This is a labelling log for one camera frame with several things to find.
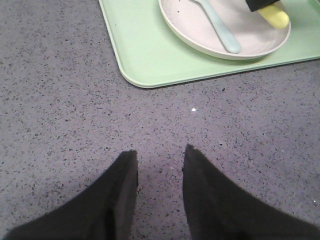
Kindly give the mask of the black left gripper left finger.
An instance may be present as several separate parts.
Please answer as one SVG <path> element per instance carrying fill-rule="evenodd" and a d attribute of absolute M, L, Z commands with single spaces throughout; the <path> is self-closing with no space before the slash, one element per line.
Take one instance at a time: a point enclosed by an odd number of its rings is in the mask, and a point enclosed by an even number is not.
<path fill-rule="evenodd" d="M 137 187 L 137 153 L 124 151 L 78 196 L 12 229 L 5 239 L 127 240 L 131 235 Z"/>

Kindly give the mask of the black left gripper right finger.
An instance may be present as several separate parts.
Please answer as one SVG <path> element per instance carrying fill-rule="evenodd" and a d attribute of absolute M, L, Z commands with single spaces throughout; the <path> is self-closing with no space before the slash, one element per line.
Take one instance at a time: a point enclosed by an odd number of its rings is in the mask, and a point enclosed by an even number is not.
<path fill-rule="evenodd" d="M 316 226 L 252 196 L 187 145 L 183 204 L 194 240 L 318 240 Z"/>

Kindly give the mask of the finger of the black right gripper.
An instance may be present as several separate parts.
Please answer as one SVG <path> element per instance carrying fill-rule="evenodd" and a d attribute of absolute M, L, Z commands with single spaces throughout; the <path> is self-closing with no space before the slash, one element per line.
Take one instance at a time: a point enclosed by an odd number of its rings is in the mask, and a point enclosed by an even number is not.
<path fill-rule="evenodd" d="M 256 12 L 271 4 L 276 3 L 278 0 L 245 0 L 251 12 Z"/>

